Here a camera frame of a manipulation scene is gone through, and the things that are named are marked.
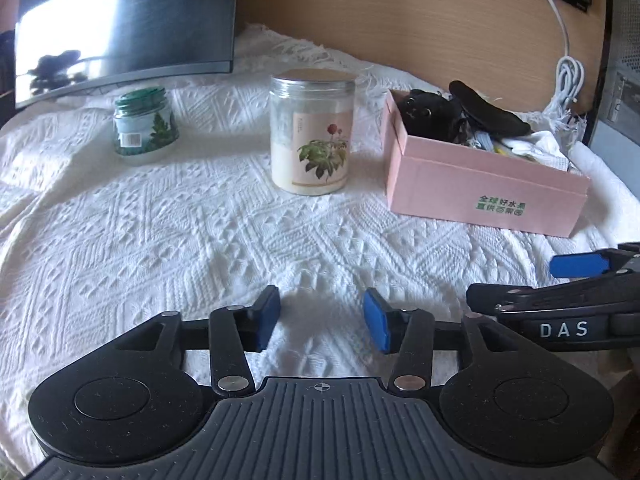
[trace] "jar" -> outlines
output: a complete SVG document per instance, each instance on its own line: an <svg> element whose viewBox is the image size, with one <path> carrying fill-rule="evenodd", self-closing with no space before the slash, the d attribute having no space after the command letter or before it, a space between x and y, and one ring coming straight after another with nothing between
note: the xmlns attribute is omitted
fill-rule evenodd
<svg viewBox="0 0 640 480"><path fill-rule="evenodd" d="M271 177L291 193L322 195L349 172L355 76L323 68L271 78Z"/></svg>
<svg viewBox="0 0 640 480"><path fill-rule="evenodd" d="M151 162L178 138L174 113L162 87L128 92L116 100L115 150L119 155Z"/></svg>

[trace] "green lid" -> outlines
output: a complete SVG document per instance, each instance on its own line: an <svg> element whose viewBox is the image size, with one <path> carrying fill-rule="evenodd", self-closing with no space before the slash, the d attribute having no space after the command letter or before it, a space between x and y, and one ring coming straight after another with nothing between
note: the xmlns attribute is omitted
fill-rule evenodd
<svg viewBox="0 0 640 480"><path fill-rule="evenodd" d="M126 115L143 114L164 104L166 91L161 86L127 92L116 99L116 110Z"/></svg>

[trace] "crosshair symbol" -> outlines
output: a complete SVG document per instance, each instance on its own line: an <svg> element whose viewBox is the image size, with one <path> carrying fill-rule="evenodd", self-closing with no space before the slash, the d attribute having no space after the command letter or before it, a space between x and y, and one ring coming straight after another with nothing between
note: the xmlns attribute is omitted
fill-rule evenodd
<svg viewBox="0 0 640 480"><path fill-rule="evenodd" d="M324 394L331 386L327 383L318 383L314 386L315 390L318 390L320 393Z"/></svg>

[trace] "wooden panel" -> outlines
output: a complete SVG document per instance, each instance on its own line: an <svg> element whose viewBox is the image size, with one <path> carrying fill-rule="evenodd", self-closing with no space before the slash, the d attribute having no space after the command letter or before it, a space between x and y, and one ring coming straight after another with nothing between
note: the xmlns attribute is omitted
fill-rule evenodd
<svg viewBox="0 0 640 480"><path fill-rule="evenodd" d="M577 111L593 99L605 0L588 13L558 2L571 53L586 68ZM546 0L239 0L239 20L407 70L453 79L512 110L542 109L554 90L562 36Z"/></svg>

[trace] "white cloth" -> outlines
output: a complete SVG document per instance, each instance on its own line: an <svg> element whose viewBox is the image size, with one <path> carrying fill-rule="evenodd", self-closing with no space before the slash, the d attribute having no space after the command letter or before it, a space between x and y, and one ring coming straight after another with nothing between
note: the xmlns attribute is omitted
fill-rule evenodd
<svg viewBox="0 0 640 480"><path fill-rule="evenodd" d="M569 159L560 151L558 141L548 130L535 132L524 137L505 138L500 140L515 155L530 156L540 164L556 170L569 169Z"/></svg>
<svg viewBox="0 0 640 480"><path fill-rule="evenodd" d="M269 76L309 64L360 76L350 181L316 198L270 180ZM27 416L34 387L163 310L201 319L274 283L283 311L269 348L248 357L256 381L386 377L394 358L377 354L362 319L368 286L459 320L472 282L549 285L554 254L640 239L640 204L579 146L595 193L571 239L389 212L385 89L437 90L398 70L252 27L233 74L159 83L182 137L157 164L130 168L112 152L113 101L126 89L33 105L0 132L0 454L23 473L42 458ZM208 370L205 353L188 354L196 380ZM435 383L455 370L438 355Z"/></svg>

